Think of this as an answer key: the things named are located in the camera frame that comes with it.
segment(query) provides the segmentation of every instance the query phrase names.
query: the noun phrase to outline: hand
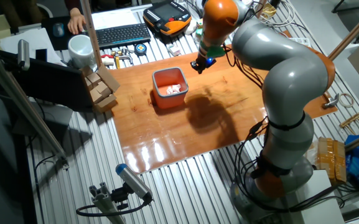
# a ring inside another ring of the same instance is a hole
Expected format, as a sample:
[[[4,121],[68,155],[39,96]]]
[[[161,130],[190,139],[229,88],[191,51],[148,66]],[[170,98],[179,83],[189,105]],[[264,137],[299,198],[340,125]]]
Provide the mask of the hand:
[[[84,16],[81,14],[80,10],[77,8],[73,8],[70,10],[70,21],[67,24],[69,31],[72,34],[78,34],[78,32],[82,32],[83,25],[86,24]]]

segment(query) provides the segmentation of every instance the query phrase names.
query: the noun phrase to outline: cup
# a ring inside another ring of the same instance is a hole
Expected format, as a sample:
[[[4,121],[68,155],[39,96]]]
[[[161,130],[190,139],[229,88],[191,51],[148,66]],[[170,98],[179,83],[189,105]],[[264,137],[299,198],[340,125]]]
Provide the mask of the cup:
[[[86,35],[76,35],[68,42],[68,52],[75,67],[96,66],[91,39]]]

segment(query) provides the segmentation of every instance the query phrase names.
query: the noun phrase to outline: black keyboard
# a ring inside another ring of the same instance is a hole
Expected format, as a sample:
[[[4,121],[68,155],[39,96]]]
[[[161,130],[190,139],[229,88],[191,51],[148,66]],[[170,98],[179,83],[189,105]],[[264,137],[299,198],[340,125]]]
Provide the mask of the black keyboard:
[[[150,33],[145,24],[133,24],[96,31],[100,48],[116,47],[150,41]]]

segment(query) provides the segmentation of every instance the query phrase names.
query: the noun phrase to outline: desk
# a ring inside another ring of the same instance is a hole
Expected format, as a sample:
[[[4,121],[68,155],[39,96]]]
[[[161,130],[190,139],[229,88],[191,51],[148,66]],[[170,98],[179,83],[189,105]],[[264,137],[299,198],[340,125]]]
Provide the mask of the desk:
[[[146,7],[149,6],[131,8],[138,22],[142,22],[142,10]],[[281,18],[286,14],[284,12],[283,15],[279,9],[278,22],[281,22]],[[294,22],[303,24],[298,15]],[[309,37],[305,31],[297,27],[290,26],[288,29],[293,37]],[[197,46],[191,36],[181,35],[179,38],[174,38],[172,42],[179,46],[184,54],[197,52]],[[148,50],[145,56],[133,56],[135,65],[171,57],[167,47],[155,38],[152,38],[146,46]],[[106,49],[102,53],[110,54],[111,50]],[[64,61],[70,60],[68,51],[57,53]],[[130,67],[127,62],[120,63],[122,67]],[[329,93],[334,96],[336,93],[343,92],[353,95],[338,74]],[[344,141],[350,133],[341,130],[338,126],[357,112],[359,112],[358,99],[353,108],[338,106],[337,112],[314,119],[315,139],[323,136]],[[352,124],[352,129],[359,134],[358,124]],[[229,189],[234,174],[232,168],[235,157],[234,146],[237,144],[139,175],[151,188],[154,202],[136,213],[124,215],[127,223],[245,223],[231,206],[229,199]],[[35,163],[51,155],[48,147],[37,139],[33,143],[33,148]],[[108,224],[106,218],[79,217],[75,209],[92,204],[89,186],[104,181],[112,190],[123,184],[114,172],[117,164],[125,160],[117,135],[116,121],[111,113],[73,113],[68,133],[63,140],[63,148],[67,151],[70,166],[68,170],[56,169],[51,162],[41,164],[37,169],[41,201],[38,201],[35,188],[33,194],[38,223],[42,223],[40,214],[42,208],[45,223]],[[254,159],[260,150],[258,139],[247,143],[246,153],[242,155],[243,162]],[[33,160],[29,149],[27,155],[29,165],[32,167]],[[30,174],[31,181],[35,185],[34,174],[32,171]],[[136,196],[129,196],[130,208],[135,208],[140,203]]]
[[[112,108],[118,137],[128,166],[145,172],[244,140],[266,112],[261,90],[226,57],[201,75],[190,66],[197,53],[145,65],[110,70],[121,84]],[[182,106],[162,110],[153,102],[152,74],[180,67],[189,84]],[[265,78],[268,71],[255,70]],[[323,96],[306,107],[311,118],[337,108],[322,109]]]

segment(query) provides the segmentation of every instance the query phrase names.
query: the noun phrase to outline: wooden board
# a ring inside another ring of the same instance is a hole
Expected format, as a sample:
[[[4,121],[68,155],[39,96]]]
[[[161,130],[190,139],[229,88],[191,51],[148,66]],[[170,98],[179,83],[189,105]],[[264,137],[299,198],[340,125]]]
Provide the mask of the wooden board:
[[[199,75],[190,66],[197,53],[110,70],[121,84],[112,108],[125,161],[145,172],[243,140],[266,112],[261,90],[225,57]],[[152,97],[152,74],[180,67],[189,84],[185,103],[162,110]],[[262,77],[268,73],[255,70]],[[336,111],[322,109],[323,96],[305,108],[312,118]]]

